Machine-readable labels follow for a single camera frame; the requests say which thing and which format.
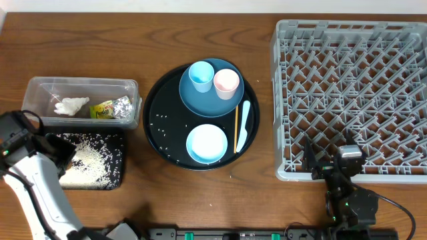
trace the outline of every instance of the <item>white lattice crate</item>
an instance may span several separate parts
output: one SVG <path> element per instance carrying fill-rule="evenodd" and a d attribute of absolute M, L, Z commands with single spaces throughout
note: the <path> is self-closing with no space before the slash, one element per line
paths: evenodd
<path fill-rule="evenodd" d="M 311 181 L 316 159 L 345 144 L 367 152 L 367 183 L 427 183 L 427 24 L 283 20 L 270 44 L 276 176 Z"/>

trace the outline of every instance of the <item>plastic knife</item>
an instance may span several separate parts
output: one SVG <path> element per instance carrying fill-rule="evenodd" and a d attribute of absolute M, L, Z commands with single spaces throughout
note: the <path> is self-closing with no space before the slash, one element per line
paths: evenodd
<path fill-rule="evenodd" d="M 243 102 L 242 108 L 242 124 L 240 125 L 240 134 L 238 140 L 238 146 L 236 147 L 236 152 L 240 152 L 243 148 L 243 145 L 246 142 L 246 137 L 248 137 L 248 132 L 246 131 L 246 120 L 248 120 L 249 108 L 251 103 L 246 100 Z"/>

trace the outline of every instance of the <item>chopstick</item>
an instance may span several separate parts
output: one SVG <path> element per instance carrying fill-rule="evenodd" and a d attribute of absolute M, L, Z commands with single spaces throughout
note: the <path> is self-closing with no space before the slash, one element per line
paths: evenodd
<path fill-rule="evenodd" d="M 238 144 L 238 116 L 239 116 L 239 105 L 236 107 L 236 123 L 234 125 L 234 153 L 236 153 L 236 147 Z"/>

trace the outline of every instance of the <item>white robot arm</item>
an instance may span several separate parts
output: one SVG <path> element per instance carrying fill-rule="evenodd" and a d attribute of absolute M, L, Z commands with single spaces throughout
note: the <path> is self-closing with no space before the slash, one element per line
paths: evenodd
<path fill-rule="evenodd" d="M 0 176 L 18 197 L 33 239 L 138 240 L 127 223 L 106 236 L 83 227 L 59 184 L 75 146 L 54 135 L 45 137 L 41 120 L 35 129 L 24 112 L 0 116 Z"/>

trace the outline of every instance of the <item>wooden table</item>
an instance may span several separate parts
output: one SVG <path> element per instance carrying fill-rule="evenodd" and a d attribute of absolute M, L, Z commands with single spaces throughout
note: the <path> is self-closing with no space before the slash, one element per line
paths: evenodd
<path fill-rule="evenodd" d="M 143 99 L 166 72 L 184 63 L 219 57 L 235 63 L 254 88 L 261 108 L 258 136 L 237 161 L 214 171 L 188 171 L 150 147 L 143 128 L 129 133 L 123 185 L 113 191 L 66 191 L 87 227 L 124 217 L 138 227 L 284 229 L 299 221 L 328 221 L 323 183 L 279 181 L 274 175 L 273 106 L 269 42 L 280 19 L 427 21 L 421 15 L 200 15 L 147 13 L 9 13 L 0 35 L 0 112 L 20 109 L 34 76 L 135 79 Z M 365 185 L 407 207 L 416 239 L 427 235 L 427 185 Z M 376 227 L 410 220 L 383 201 Z M 12 190 L 0 182 L 0 238 L 30 239 Z"/>

